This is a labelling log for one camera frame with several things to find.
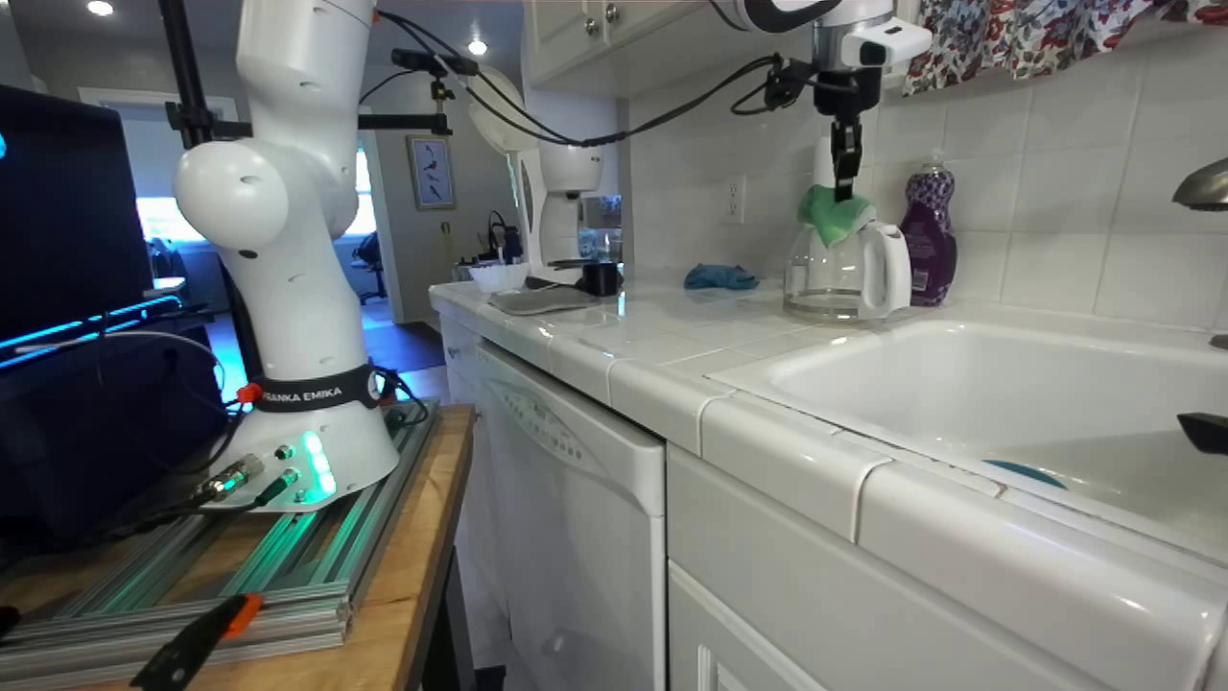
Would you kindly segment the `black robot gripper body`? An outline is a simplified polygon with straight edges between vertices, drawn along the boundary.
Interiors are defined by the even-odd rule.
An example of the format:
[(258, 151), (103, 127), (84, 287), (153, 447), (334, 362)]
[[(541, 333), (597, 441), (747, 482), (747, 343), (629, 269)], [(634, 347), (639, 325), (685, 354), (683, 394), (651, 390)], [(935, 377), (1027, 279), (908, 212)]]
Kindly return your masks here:
[(877, 69), (816, 69), (809, 60), (781, 60), (767, 73), (762, 102), (790, 107), (803, 91), (815, 91), (815, 107), (836, 122), (854, 122), (877, 102)]

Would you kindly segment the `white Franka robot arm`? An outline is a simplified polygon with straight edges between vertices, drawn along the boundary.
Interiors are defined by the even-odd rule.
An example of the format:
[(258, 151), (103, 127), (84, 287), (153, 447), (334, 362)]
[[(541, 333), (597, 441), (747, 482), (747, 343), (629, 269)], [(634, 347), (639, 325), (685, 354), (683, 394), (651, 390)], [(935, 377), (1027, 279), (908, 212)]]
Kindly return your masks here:
[(261, 372), (254, 416), (215, 447), (207, 509), (323, 509), (398, 468), (383, 377), (334, 257), (358, 216), (358, 102), (376, 0), (243, 0), (247, 139), (180, 159), (180, 216), (220, 251)]

